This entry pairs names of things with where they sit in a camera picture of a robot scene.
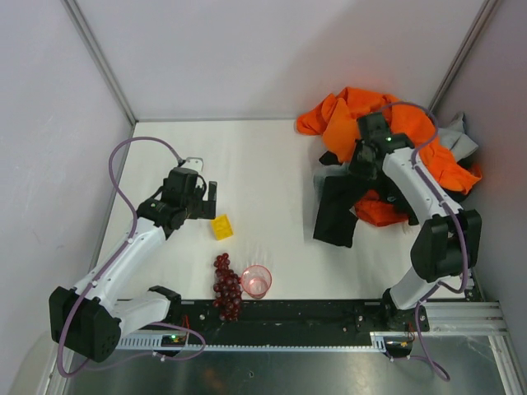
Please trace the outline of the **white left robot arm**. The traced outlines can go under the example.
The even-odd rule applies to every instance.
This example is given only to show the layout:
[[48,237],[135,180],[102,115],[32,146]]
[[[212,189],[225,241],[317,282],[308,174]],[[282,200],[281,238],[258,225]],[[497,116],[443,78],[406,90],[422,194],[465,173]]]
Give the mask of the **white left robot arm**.
[[189,157],[172,169],[156,193],[136,208],[130,233],[109,260],[72,288],[58,287],[51,294],[51,335],[61,349],[103,362],[123,337],[177,315],[181,297],[164,286],[152,286],[131,300],[120,300],[119,293],[187,220],[216,215],[217,183],[206,182],[202,168],[201,159]]

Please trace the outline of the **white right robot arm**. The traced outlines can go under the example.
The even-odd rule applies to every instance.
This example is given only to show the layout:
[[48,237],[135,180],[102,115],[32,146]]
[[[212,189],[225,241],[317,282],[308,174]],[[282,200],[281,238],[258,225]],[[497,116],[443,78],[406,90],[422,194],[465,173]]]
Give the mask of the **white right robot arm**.
[[419,305],[444,287],[464,293],[469,269],[478,258],[482,219],[466,211],[434,179],[409,137],[394,134],[380,112],[357,120],[358,146],[349,165],[368,181],[390,181],[410,209],[420,231],[410,250],[411,267],[385,291],[382,304],[392,320],[402,313],[419,316]]

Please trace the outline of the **black cloth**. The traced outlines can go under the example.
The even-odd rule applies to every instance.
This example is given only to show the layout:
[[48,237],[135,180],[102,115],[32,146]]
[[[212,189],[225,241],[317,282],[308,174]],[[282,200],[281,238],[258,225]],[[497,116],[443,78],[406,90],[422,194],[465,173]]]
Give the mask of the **black cloth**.
[[349,164],[326,151],[314,175],[319,199],[313,238],[338,247],[352,247],[359,220],[383,227],[418,220],[402,192],[384,174],[365,179],[348,171]]

